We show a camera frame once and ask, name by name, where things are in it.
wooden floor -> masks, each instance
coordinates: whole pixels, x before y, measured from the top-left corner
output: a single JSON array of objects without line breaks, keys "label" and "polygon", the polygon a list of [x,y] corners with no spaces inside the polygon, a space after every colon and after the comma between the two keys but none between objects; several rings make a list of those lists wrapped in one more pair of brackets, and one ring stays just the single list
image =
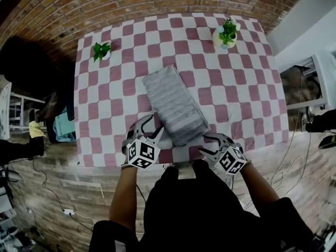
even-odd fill
[{"label": "wooden floor", "polygon": [[[322,133],[311,135],[309,155],[307,165],[305,165],[310,134],[296,133],[291,149],[280,168],[285,173],[288,170],[289,172],[282,182],[276,183],[282,177],[281,172],[274,178],[274,188],[277,189],[278,194],[281,197],[287,195],[292,199],[303,220],[313,232],[319,231],[325,225],[319,214],[324,219],[333,219],[333,210],[325,200],[330,175],[336,173],[336,148],[318,149],[318,144],[325,135]],[[253,160],[257,169],[269,181],[284,158],[289,143],[290,141],[251,151],[246,156]],[[35,159],[35,169],[43,170],[47,174],[45,186],[58,195],[63,208],[73,209],[82,216],[91,217],[97,221],[107,219],[120,170],[104,167],[79,167],[77,166],[76,149],[75,144],[49,144],[46,154]],[[45,181],[44,173],[36,172],[32,161],[13,163],[10,168],[12,167],[24,178],[22,182],[11,184],[15,197],[14,204],[18,212],[16,222],[20,228],[36,225],[55,251],[57,251],[56,244],[60,246],[61,251],[87,251],[91,230],[62,213],[56,196],[41,186]],[[303,178],[290,190],[299,181],[303,169]],[[145,198],[163,171],[163,167],[158,165],[151,171],[138,173],[138,185]],[[228,177],[217,174],[229,183]],[[193,177],[194,173],[190,167],[180,170],[180,178]],[[243,204],[250,205],[247,187],[240,175],[234,180],[233,190]],[[33,213],[27,213],[26,207],[31,208]],[[144,207],[144,201],[138,192],[136,231],[139,238],[143,232]],[[247,210],[256,214],[253,206]],[[77,214],[74,218],[88,228],[95,223],[93,219],[83,218]]]}]

checkered tablecloth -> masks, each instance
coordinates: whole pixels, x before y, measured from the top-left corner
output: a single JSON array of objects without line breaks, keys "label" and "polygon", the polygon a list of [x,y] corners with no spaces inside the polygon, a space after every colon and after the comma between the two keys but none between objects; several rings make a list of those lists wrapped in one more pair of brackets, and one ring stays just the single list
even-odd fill
[{"label": "checkered tablecloth", "polygon": [[[211,131],[226,134],[245,151],[288,139],[284,90],[265,34],[255,19],[241,24],[237,45],[214,47],[212,33],[224,14],[181,13],[129,20],[88,33],[78,41],[75,72],[75,122],[80,164],[120,165],[129,127],[153,113],[142,79],[175,64]],[[111,42],[111,57],[93,62],[93,45]],[[155,115],[155,126],[160,121]],[[154,125],[147,130],[154,130]],[[165,135],[159,162],[199,156],[195,139],[173,148]]]}]

gray blanket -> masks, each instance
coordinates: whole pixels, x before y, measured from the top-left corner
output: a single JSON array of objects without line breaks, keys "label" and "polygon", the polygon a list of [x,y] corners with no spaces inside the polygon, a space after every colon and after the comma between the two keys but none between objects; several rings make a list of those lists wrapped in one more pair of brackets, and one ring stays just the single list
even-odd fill
[{"label": "gray blanket", "polygon": [[208,122],[173,65],[149,74],[142,82],[175,146],[183,146],[209,131]]}]

white wall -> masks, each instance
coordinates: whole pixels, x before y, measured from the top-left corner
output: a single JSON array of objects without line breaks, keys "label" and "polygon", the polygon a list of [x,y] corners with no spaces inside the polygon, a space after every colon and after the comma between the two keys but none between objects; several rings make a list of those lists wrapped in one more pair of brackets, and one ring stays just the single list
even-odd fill
[{"label": "white wall", "polygon": [[336,44],[336,0],[300,0],[268,35],[279,71]]}]

